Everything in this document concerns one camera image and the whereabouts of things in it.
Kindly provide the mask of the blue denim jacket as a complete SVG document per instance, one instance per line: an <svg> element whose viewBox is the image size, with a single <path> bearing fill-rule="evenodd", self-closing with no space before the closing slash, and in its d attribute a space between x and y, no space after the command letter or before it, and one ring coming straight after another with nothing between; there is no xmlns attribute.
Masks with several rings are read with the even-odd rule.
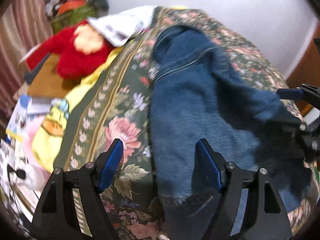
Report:
<svg viewBox="0 0 320 240"><path fill-rule="evenodd" d="M240 168L266 168L286 211L299 207L310 190L311 171L283 130L301 121L278 95L245 84L225 52L191 27L165 29L152 57L158 73L150 139L169 238L200 239L221 197L196 154L202 138Z"/></svg>

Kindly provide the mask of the wooden door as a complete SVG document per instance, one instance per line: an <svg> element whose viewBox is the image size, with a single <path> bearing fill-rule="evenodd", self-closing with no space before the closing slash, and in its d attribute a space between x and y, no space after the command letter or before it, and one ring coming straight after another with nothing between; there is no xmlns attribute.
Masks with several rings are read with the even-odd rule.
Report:
<svg viewBox="0 0 320 240"><path fill-rule="evenodd" d="M319 23L303 57L287 79L290 88L302 84L319 87Z"/></svg>

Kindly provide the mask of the floral green bedspread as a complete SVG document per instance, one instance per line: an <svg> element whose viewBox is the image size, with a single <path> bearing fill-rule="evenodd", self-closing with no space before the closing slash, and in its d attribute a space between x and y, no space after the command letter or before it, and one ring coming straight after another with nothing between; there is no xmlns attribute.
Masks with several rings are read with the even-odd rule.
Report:
<svg viewBox="0 0 320 240"><path fill-rule="evenodd" d="M124 144L124 157L112 184L100 195L120 239L184 239L166 221L156 190L155 168L148 132L151 82L157 67L151 50L165 28L198 27L227 50L231 62L252 87L275 91L285 79L257 47L196 9L157 7L150 25L124 48L114 50L106 63L67 96L69 113L55 167L67 171L95 160L114 139Z"/></svg>

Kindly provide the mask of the red plush toy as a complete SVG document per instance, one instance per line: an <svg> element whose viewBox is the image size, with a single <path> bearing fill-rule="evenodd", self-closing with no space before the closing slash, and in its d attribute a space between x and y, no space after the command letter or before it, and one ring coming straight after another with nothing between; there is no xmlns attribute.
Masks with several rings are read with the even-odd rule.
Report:
<svg viewBox="0 0 320 240"><path fill-rule="evenodd" d="M59 55L57 73L63 79L75 80L92 74L106 62L114 48L83 20L40 43L25 61L27 68L33 70L46 55Z"/></svg>

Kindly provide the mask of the white folded garment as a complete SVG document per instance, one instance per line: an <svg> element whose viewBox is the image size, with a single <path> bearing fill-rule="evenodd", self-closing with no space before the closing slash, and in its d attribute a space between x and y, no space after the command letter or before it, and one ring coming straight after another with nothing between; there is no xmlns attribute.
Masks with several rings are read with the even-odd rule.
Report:
<svg viewBox="0 0 320 240"><path fill-rule="evenodd" d="M88 17L86 21L112 46L122 47L148 28L156 5L144 5L100 18Z"/></svg>

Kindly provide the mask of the striped pink curtain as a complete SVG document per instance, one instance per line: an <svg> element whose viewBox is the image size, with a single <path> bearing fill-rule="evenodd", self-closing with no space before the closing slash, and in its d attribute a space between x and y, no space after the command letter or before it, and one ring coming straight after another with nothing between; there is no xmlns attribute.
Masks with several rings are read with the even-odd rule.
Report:
<svg viewBox="0 0 320 240"><path fill-rule="evenodd" d="M52 36L44 0L1 1L1 119L11 115L13 96L24 82L27 67L19 61L34 46Z"/></svg>

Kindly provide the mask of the green box clutter pile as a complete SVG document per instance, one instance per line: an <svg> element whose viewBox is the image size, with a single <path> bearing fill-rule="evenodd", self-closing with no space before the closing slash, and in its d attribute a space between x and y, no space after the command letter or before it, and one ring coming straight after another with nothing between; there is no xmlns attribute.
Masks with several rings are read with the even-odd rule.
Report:
<svg viewBox="0 0 320 240"><path fill-rule="evenodd" d="M55 34L88 17L97 16L93 0L45 0L45 11Z"/></svg>

